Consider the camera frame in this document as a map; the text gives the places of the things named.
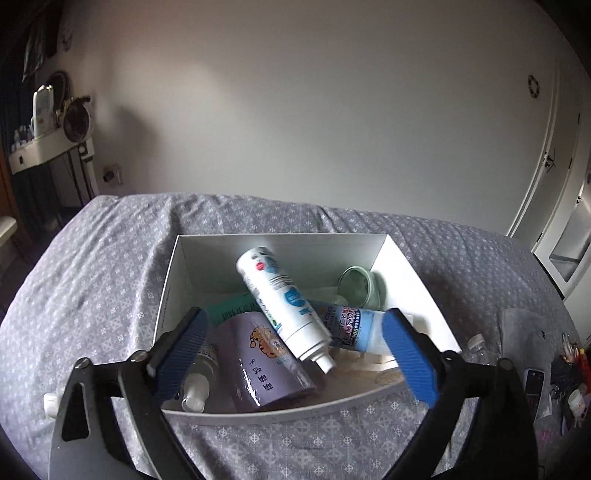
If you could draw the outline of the green glass jar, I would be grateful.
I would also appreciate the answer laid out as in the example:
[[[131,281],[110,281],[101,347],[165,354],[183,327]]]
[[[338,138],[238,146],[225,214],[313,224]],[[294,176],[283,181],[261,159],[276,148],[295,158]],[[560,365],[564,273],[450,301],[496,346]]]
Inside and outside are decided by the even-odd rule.
[[[339,276],[338,294],[349,306],[382,310],[383,300],[378,276],[361,266],[349,266]]]

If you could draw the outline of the grey patterned bed sheet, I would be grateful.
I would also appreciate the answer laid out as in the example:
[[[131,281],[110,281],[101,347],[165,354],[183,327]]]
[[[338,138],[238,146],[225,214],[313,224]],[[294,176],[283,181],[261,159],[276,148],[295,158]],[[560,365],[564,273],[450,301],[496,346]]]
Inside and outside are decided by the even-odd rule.
[[[100,196],[52,240],[1,324],[1,426],[27,466],[49,473],[52,420],[42,397],[77,359],[125,359],[151,345],[168,261],[181,234],[385,233],[421,277],[461,344],[501,347],[500,320],[520,308],[556,338],[576,327],[530,251],[441,220],[249,196]],[[211,479],[379,479],[425,415],[407,387],[358,407],[283,424],[201,427],[172,421]]]

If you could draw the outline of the small white jar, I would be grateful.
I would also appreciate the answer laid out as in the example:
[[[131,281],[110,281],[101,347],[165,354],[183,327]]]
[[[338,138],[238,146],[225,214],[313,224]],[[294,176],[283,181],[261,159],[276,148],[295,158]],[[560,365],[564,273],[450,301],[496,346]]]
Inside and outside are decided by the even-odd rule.
[[[568,406],[575,417],[581,417],[586,410],[584,395],[579,389],[571,392],[567,399]]]

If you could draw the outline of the white cardboard storage box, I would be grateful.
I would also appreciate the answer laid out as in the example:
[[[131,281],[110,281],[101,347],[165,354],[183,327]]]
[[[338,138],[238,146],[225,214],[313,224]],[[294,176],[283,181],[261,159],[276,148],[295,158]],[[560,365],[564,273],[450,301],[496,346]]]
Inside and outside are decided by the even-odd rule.
[[[193,307],[208,323],[204,347],[163,409],[200,425],[301,419],[387,393],[393,308],[440,350],[459,347],[387,234],[181,235],[156,334]]]

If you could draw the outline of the light blue spray can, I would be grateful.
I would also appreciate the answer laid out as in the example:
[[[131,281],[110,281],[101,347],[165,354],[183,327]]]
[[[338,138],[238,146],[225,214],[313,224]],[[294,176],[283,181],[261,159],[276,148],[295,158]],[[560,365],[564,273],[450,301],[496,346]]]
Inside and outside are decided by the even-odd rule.
[[[392,356],[384,337],[385,312],[311,301],[332,335],[335,347],[360,353]]]

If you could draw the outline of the clear plastic drink bottle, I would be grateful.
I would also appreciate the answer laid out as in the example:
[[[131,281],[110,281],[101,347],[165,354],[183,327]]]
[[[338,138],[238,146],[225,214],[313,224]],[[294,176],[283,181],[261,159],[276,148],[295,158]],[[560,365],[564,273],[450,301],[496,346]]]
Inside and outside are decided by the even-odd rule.
[[[467,347],[462,353],[462,357],[468,363],[494,366],[496,357],[489,350],[484,336],[480,333],[474,335],[468,340]]]

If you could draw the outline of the white closet door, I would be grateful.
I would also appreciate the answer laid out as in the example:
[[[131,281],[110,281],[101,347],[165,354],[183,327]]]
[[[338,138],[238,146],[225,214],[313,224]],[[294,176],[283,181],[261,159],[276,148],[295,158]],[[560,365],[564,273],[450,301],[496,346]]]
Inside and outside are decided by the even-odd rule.
[[[578,60],[557,64],[533,178],[508,236],[528,247],[561,298],[590,264],[590,78]]]

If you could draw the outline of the beige flat package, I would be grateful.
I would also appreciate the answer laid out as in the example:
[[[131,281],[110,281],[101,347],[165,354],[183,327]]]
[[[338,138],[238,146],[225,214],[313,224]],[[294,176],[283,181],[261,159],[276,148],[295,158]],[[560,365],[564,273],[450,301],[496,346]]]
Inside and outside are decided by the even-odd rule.
[[[361,353],[342,348],[332,348],[335,374],[369,381],[380,387],[398,385],[406,380],[397,360],[392,355]]]

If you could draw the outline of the green tube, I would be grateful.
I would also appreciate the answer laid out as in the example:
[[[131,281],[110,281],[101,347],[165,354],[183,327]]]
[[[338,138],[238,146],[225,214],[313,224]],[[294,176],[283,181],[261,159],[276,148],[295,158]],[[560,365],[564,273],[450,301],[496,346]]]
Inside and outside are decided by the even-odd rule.
[[[259,312],[259,304],[252,294],[240,294],[205,308],[208,320],[214,326],[221,325],[226,320],[247,312]]]

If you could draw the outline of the white blue-print spray bottle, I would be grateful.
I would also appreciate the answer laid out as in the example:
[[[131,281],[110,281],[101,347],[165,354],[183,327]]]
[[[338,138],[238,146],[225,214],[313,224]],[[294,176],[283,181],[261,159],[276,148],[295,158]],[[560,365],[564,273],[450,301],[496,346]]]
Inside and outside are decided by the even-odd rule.
[[[290,353],[314,362],[325,374],[334,369],[331,333],[273,252],[252,248],[238,258],[236,270]]]

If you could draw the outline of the purple tiger-print cup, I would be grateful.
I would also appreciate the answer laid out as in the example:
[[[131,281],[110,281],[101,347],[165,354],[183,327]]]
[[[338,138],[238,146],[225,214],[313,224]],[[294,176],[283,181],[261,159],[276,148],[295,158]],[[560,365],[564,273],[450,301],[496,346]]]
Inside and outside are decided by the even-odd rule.
[[[276,408],[317,390],[263,313],[235,315],[215,335],[219,378],[238,412]]]

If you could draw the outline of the small clear pump bottle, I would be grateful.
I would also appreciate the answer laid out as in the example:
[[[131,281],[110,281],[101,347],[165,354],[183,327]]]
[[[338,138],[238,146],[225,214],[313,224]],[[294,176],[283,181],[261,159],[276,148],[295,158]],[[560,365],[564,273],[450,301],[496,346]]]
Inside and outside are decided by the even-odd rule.
[[[204,341],[182,383],[181,408],[185,412],[204,412],[205,404],[216,387],[218,369],[215,346]]]

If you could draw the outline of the white earbuds case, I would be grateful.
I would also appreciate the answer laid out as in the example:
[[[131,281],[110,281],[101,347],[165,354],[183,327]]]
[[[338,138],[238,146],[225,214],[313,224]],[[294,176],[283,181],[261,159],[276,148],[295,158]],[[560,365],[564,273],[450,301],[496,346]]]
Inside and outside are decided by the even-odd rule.
[[[55,419],[59,411],[61,396],[58,393],[46,393],[43,395],[43,409],[46,416]]]

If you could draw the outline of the round dark mirror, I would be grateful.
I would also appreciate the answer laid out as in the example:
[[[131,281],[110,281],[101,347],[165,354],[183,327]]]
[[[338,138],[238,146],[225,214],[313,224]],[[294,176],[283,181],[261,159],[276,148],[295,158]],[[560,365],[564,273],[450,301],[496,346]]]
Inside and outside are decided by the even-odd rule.
[[[77,97],[70,101],[64,113],[62,128],[64,135],[72,143],[81,143],[91,135],[93,107],[90,96]]]

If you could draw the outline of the white wall shelf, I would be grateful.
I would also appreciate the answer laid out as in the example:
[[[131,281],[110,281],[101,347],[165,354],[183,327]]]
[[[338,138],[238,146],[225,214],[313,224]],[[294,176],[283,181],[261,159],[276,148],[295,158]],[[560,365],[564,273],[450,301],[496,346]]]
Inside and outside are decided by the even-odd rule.
[[[79,158],[89,161],[95,154],[92,138],[79,144],[70,142],[61,131],[35,139],[25,146],[16,149],[9,155],[10,171],[13,175],[34,168],[75,150]]]

